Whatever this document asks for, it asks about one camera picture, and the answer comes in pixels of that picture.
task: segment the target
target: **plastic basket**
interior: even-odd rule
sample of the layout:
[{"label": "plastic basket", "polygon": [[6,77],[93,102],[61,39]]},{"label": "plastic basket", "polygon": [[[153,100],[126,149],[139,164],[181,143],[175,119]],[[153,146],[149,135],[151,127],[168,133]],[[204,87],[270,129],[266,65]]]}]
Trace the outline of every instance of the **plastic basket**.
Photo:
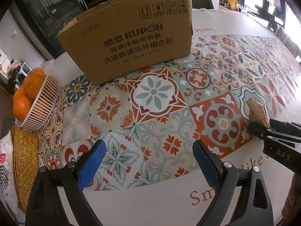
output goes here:
[{"label": "plastic basket", "polygon": [[46,78],[23,122],[16,119],[17,127],[27,130],[39,130],[49,118],[61,89],[61,79],[52,65],[52,61],[44,63],[40,69]]}]

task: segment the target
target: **snack wrapper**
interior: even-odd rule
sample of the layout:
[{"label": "snack wrapper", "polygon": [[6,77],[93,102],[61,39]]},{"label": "snack wrapper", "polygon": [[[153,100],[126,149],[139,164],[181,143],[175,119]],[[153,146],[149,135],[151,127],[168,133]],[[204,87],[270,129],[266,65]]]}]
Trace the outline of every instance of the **snack wrapper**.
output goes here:
[{"label": "snack wrapper", "polygon": [[254,99],[249,99],[246,101],[247,105],[250,108],[249,120],[256,121],[262,126],[271,127],[270,117],[268,116],[267,109],[259,102]]}]

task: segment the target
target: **white patterned cloth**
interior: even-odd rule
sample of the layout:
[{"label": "white patterned cloth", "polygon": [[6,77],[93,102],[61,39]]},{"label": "white patterned cloth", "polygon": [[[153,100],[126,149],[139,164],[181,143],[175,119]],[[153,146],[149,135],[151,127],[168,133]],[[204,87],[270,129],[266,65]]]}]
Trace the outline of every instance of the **white patterned cloth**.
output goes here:
[{"label": "white patterned cloth", "polygon": [[18,196],[13,170],[13,142],[11,132],[0,140],[0,190],[14,214],[18,214]]}]

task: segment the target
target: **cardboard box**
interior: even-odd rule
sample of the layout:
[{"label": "cardboard box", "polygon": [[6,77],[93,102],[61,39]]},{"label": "cardboard box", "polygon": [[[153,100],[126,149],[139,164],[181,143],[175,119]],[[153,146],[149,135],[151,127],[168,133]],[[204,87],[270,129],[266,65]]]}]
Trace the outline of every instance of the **cardboard box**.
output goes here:
[{"label": "cardboard box", "polygon": [[190,54],[191,0],[110,0],[74,18],[58,34],[95,85]]}]

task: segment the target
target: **woven straw bag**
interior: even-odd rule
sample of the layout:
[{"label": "woven straw bag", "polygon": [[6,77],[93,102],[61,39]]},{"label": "woven straw bag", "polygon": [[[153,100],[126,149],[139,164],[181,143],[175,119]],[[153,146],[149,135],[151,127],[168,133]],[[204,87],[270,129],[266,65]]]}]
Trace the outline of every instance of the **woven straw bag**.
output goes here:
[{"label": "woven straw bag", "polygon": [[11,129],[14,146],[13,167],[20,210],[26,214],[29,194],[38,172],[38,136],[14,125]]}]

